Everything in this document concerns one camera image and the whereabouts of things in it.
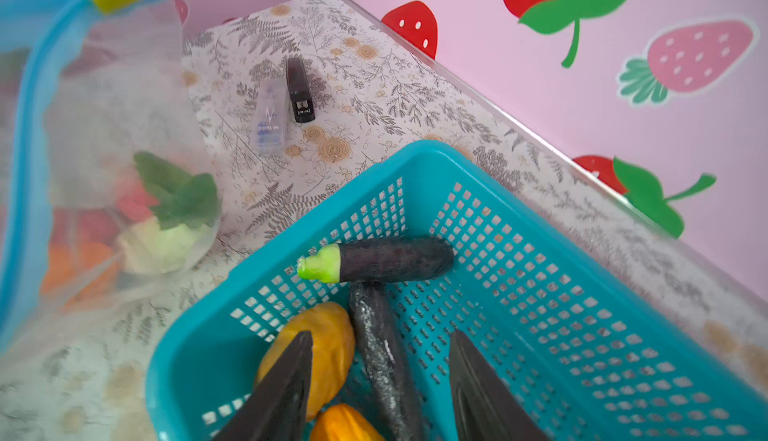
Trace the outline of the teal plastic basket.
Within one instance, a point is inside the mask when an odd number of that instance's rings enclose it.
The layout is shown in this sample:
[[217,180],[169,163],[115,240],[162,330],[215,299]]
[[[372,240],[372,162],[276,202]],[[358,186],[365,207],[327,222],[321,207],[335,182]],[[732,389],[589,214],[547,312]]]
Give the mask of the teal plastic basket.
[[451,333],[463,331],[553,440],[763,440],[767,402],[452,147],[422,140],[369,168],[236,266],[184,312],[150,362],[162,440],[210,440],[245,404],[284,325],[345,284],[302,280],[325,245],[448,240],[445,275],[387,296],[426,435],[453,440]]

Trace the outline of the red toy pepper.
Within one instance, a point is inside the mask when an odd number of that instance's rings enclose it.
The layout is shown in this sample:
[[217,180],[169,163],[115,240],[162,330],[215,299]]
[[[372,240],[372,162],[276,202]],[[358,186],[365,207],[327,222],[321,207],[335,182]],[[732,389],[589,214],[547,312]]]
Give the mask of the red toy pepper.
[[129,180],[117,188],[117,210],[132,222],[142,222],[153,216],[152,207],[159,201],[148,193],[140,180]]

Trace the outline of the black stapler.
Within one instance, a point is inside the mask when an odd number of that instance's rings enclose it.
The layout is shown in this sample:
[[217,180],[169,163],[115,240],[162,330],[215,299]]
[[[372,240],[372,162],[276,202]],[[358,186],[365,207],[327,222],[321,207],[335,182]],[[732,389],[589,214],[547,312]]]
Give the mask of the black stapler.
[[315,120],[314,103],[309,78],[300,56],[289,57],[285,66],[290,107],[297,123]]

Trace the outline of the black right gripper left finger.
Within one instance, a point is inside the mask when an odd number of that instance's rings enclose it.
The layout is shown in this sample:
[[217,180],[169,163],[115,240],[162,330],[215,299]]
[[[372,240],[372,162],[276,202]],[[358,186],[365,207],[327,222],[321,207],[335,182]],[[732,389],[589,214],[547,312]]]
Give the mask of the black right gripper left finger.
[[300,440],[306,424],[312,361],[312,334],[302,331],[214,438],[218,441]]

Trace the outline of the clear zip top bag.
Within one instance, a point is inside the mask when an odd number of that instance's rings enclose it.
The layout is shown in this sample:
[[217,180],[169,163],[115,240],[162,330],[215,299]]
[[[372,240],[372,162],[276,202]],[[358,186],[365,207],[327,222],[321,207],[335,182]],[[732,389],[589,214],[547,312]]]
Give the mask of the clear zip top bag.
[[[174,0],[1,1],[1,360],[92,328],[191,268],[122,269],[117,237],[139,222],[116,208],[149,151],[213,174],[181,66]],[[39,293],[50,244],[101,242],[120,263],[104,301],[65,304],[88,281]]]

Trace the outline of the green leafy vegetable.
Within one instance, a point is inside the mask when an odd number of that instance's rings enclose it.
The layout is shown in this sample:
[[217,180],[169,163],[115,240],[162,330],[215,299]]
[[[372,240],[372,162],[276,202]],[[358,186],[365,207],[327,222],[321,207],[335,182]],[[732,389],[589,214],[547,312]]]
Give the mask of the green leafy vegetable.
[[221,201],[212,174],[190,174],[149,151],[136,152],[133,160],[144,189],[158,201],[150,210],[161,230],[212,227],[217,222]]

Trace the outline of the orange toy fruit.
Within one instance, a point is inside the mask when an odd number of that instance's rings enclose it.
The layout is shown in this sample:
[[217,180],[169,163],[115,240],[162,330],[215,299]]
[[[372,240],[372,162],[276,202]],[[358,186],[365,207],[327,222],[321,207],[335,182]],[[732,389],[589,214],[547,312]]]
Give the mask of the orange toy fruit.
[[48,271],[39,293],[48,296],[62,289],[71,290],[88,281],[66,304],[65,310],[75,310],[77,305],[101,302],[116,290],[120,263],[112,247],[101,242],[75,244],[50,244]]

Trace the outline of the clear plastic staple box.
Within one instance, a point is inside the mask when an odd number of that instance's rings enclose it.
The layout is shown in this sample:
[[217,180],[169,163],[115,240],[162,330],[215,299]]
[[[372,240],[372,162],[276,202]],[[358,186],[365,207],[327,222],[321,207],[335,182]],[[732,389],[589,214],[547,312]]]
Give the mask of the clear plastic staple box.
[[252,142],[258,154],[269,154],[285,146],[289,121],[287,82],[284,77],[265,79],[259,86],[252,121]]

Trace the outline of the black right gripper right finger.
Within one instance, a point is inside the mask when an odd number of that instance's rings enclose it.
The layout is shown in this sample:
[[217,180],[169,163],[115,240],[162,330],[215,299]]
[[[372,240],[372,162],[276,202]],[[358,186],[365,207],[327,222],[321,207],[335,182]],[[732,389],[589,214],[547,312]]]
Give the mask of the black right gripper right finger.
[[450,336],[449,379],[459,440],[549,439],[461,330]]

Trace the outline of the long dark eggplant toy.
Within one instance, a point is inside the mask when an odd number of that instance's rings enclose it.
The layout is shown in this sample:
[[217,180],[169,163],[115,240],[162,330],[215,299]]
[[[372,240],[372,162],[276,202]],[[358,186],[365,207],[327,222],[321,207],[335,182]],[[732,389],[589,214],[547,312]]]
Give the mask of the long dark eggplant toy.
[[351,284],[349,310],[382,419],[395,440],[424,440],[420,400],[386,289],[379,283]]

